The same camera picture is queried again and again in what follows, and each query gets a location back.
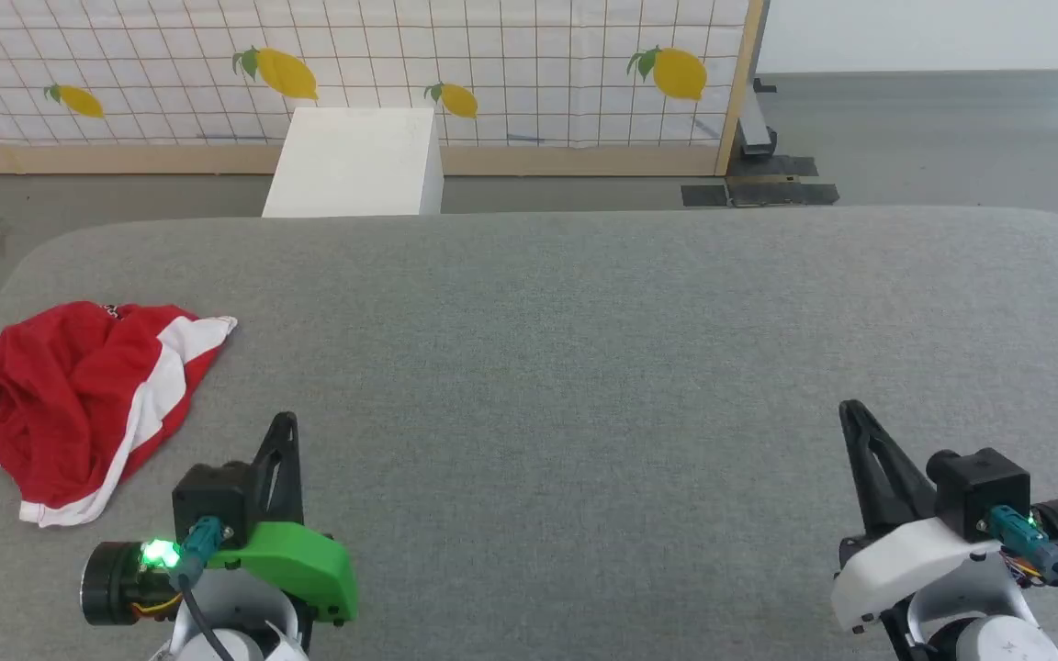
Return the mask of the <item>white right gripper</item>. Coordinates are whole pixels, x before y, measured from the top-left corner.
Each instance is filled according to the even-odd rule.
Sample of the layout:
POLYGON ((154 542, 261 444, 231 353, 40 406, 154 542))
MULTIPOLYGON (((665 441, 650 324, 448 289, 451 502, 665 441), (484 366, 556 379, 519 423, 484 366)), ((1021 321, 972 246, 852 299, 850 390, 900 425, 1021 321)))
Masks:
POLYGON ((1007 616, 1000 544, 967 543, 930 519, 935 486, 863 402, 841 401, 839 418, 865 534, 886 534, 841 543, 829 591, 839 627, 933 636, 959 619, 1007 616))

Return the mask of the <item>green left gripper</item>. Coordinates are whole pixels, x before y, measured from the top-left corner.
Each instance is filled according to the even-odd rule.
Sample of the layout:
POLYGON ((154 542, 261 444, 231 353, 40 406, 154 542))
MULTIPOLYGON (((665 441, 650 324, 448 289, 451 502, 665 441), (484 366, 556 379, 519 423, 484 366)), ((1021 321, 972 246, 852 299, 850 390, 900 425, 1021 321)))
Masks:
POLYGON ((243 570, 335 624, 358 618, 358 586, 344 545, 305 524, 297 414, 280 411, 252 461, 253 509, 261 522, 239 548, 219 549, 209 570, 243 570))

